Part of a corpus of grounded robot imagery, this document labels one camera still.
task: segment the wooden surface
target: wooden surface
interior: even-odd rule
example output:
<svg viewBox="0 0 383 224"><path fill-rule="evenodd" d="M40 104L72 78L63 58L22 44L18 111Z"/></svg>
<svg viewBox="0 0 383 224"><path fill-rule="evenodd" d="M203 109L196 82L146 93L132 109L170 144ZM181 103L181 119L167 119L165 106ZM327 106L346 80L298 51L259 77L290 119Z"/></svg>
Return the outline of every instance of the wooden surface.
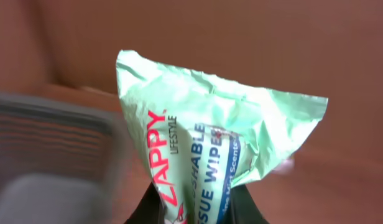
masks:
<svg viewBox="0 0 383 224"><path fill-rule="evenodd" d="M102 110L120 109L113 96L57 86L47 86L41 96ZM383 148L350 150L374 152ZM330 148L307 143L296 153L291 173L269 174L263 181L249 184L252 197L268 221L383 224L383 162L345 151L342 146ZM127 168L122 171L113 202L113 224L124 223L150 184L135 149L129 155L124 159Z"/></svg>

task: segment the green plastic packet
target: green plastic packet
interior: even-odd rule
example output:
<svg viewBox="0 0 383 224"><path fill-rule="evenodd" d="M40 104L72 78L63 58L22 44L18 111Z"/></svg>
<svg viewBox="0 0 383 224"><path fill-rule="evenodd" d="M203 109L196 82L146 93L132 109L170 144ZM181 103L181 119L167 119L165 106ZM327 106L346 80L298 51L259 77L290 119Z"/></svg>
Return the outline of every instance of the green plastic packet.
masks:
<svg viewBox="0 0 383 224"><path fill-rule="evenodd" d="M118 92L165 223L221 223L231 187L261 180L324 116L327 98L256 88L120 51Z"/></svg>

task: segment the flushable tissue wipes package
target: flushable tissue wipes package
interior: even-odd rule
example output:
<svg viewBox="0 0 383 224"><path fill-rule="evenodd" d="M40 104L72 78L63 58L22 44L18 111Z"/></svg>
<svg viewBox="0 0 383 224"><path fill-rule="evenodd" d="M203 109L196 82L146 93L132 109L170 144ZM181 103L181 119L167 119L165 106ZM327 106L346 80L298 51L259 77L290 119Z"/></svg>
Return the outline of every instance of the flushable tissue wipes package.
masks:
<svg viewBox="0 0 383 224"><path fill-rule="evenodd" d="M327 98L251 87L120 51L129 133L167 207L165 223L221 223L230 189L261 180L324 116Z"/></svg>

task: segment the blue label stripe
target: blue label stripe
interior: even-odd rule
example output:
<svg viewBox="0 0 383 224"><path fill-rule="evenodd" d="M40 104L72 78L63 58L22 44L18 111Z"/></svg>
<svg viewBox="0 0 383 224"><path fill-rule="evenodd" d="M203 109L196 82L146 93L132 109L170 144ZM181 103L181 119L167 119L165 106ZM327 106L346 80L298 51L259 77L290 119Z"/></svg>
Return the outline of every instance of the blue label stripe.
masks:
<svg viewBox="0 0 383 224"><path fill-rule="evenodd" d="M227 208L230 206L231 180L236 174L237 166L239 164L240 147L241 144L238 136L230 136L228 164L226 166L226 174L224 176L221 205L219 206L218 218L216 219L217 224L222 222L222 218Z"/></svg>

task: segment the blurred gray object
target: blurred gray object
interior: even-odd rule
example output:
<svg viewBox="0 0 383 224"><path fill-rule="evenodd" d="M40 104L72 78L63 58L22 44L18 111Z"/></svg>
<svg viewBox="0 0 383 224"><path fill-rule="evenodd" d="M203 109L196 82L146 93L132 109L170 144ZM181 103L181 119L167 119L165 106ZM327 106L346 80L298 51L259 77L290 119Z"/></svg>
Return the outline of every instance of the blurred gray object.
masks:
<svg viewBox="0 0 383 224"><path fill-rule="evenodd" d="M0 224L104 223L109 203L96 184L49 175L26 175L0 194Z"/></svg>
<svg viewBox="0 0 383 224"><path fill-rule="evenodd" d="M127 138L116 114L0 93L0 224L108 221Z"/></svg>

